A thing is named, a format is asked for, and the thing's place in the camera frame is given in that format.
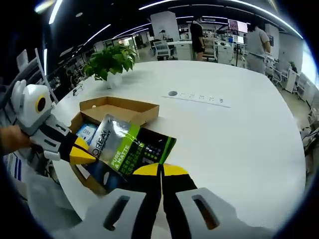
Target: open cardboard box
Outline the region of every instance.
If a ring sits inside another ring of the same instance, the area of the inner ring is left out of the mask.
[[[80,112],[73,118],[69,128],[76,133],[84,123],[99,125],[107,114],[141,126],[158,117],[159,110],[159,105],[116,97],[101,97],[80,102]],[[71,168],[85,187],[96,194],[106,194],[106,190],[92,176],[84,177],[75,165],[71,164]]]

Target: ceiling light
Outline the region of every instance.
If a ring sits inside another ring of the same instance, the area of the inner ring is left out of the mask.
[[[279,26],[278,26],[277,24],[273,23],[272,21],[268,20],[267,18],[265,18],[265,17],[263,17],[263,16],[259,16],[259,15],[257,15],[257,14],[256,14],[256,16],[258,16],[258,17],[260,17],[260,18],[262,18],[262,19],[264,19],[264,20],[270,22],[272,25],[274,25],[274,26],[276,26],[276,27],[279,28]]]
[[[45,10],[47,10],[52,4],[54,4],[54,0],[46,0],[43,1],[42,3],[38,4],[35,8],[34,11],[36,13],[43,13]]]
[[[48,55],[48,49],[44,49],[43,51],[43,66],[44,66],[44,75],[46,76],[46,60]]]
[[[181,6],[171,6],[171,7],[168,7],[168,9],[172,9],[172,8],[178,8],[178,7],[184,7],[184,6],[189,6],[189,5],[181,5]]]
[[[180,18],[190,18],[190,17],[194,17],[194,16],[180,16],[180,17],[177,17],[176,19],[180,19]]]
[[[239,8],[235,8],[235,7],[231,7],[231,6],[227,6],[226,8],[234,9],[234,10],[237,10],[237,11],[242,11],[242,12],[245,12],[245,13],[248,13],[248,14],[255,15],[255,14],[253,14],[252,12],[245,11],[245,10],[243,10],[243,9],[239,9]]]
[[[105,26],[105,27],[103,27],[101,30],[99,30],[97,33],[95,33],[93,36],[91,36],[91,38],[89,39],[89,40],[87,40],[84,44],[83,44],[83,46],[85,46],[90,40],[92,40],[96,35],[98,35],[100,32],[102,32],[102,31],[104,31],[106,28],[108,28],[110,26],[110,24],[109,25],[107,25],[107,26]]]
[[[228,25],[228,23],[224,23],[224,22],[217,22],[217,21],[202,21],[202,22]]]
[[[202,17],[210,17],[210,18],[227,19],[226,17],[221,17],[221,16],[202,16]]]
[[[273,18],[277,19],[278,21],[280,21],[281,23],[283,23],[285,26],[287,26],[288,28],[290,28],[295,34],[297,34],[301,39],[303,39],[303,36],[301,36],[301,34],[299,32],[297,32],[297,30],[295,30],[292,26],[290,26],[288,23],[286,23],[284,20],[282,20],[281,18],[277,17],[276,15],[274,15],[273,13],[266,11],[264,9],[262,9],[261,7],[252,5],[250,3],[244,2],[244,1],[239,1],[239,0],[226,0],[226,1],[233,1],[233,2],[237,2],[246,6],[250,6],[253,7],[255,9],[258,9],[259,11],[262,11],[264,13],[267,13],[268,15],[272,16]]]
[[[145,30],[148,30],[148,28],[145,28],[145,29],[142,29],[142,30],[139,30],[139,31],[133,32],[133,33],[132,33],[132,35],[134,35],[135,33],[140,32],[140,31],[145,31]]]
[[[59,8],[61,6],[61,3],[62,3],[62,0],[57,0],[55,5],[54,5],[54,8],[53,8],[53,11],[51,13],[51,17],[50,17],[50,21],[49,21],[49,24],[52,24],[54,23],[54,20],[55,20],[55,16],[56,14],[58,13],[59,11]]]
[[[192,4],[192,6],[217,6],[217,7],[224,7],[222,5],[214,5],[214,4]]]
[[[132,28],[132,29],[130,29],[130,30],[124,31],[124,32],[122,32],[122,33],[116,35],[116,36],[113,37],[112,39],[117,38],[118,36],[123,35],[123,34],[129,32],[129,31],[132,31],[132,30],[138,29],[138,28],[140,28],[140,27],[142,27],[142,26],[147,26],[147,25],[150,25],[150,24],[151,24],[151,23],[147,23],[147,24],[144,24],[144,25],[141,25],[141,26],[134,27],[134,28]]]
[[[60,57],[65,55],[66,53],[69,53],[70,51],[72,51],[73,47],[70,47],[69,49],[66,49],[65,51],[63,51],[61,54],[60,54]]]
[[[143,10],[143,9],[148,8],[150,6],[155,6],[157,4],[161,4],[161,3],[164,3],[164,2],[168,2],[168,1],[176,1],[176,0],[163,0],[163,1],[154,2],[152,4],[149,4],[149,5],[146,5],[146,6],[143,6],[143,7],[139,8],[139,10]]]

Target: person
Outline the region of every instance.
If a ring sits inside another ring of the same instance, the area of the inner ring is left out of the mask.
[[[194,16],[194,21],[190,24],[191,41],[194,52],[196,52],[196,61],[201,61],[204,51],[205,44],[203,41],[203,28],[201,24],[201,16]]]
[[[265,52],[270,53],[271,46],[268,35],[256,23],[248,25],[246,62],[251,71],[265,74]]]
[[[71,90],[71,81],[68,77],[65,67],[59,68],[57,73],[58,73],[58,76],[60,77],[60,83],[63,88],[64,95],[66,95]]]
[[[244,34],[244,44],[247,45],[247,34]]]
[[[70,70],[68,70],[67,76],[69,77],[69,80],[71,81],[73,88],[76,87],[77,82],[75,80],[75,75]]]
[[[160,31],[159,33],[161,34],[161,39],[165,41],[165,40],[167,39],[167,38],[166,38],[166,31],[165,31],[165,30],[162,30],[162,31]]]
[[[11,125],[0,128],[0,155],[12,153],[21,148],[31,146],[29,137],[24,134],[19,126]]]

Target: l'oreal package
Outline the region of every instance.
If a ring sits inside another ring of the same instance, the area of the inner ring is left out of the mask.
[[[88,150],[99,160],[85,168],[110,192],[125,187],[139,167],[163,164],[175,142],[175,138],[106,115]]]

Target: window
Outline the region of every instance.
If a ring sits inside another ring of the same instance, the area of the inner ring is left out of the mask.
[[[304,41],[303,64],[301,72],[303,72],[306,77],[319,89],[319,76],[316,63],[306,41]]]

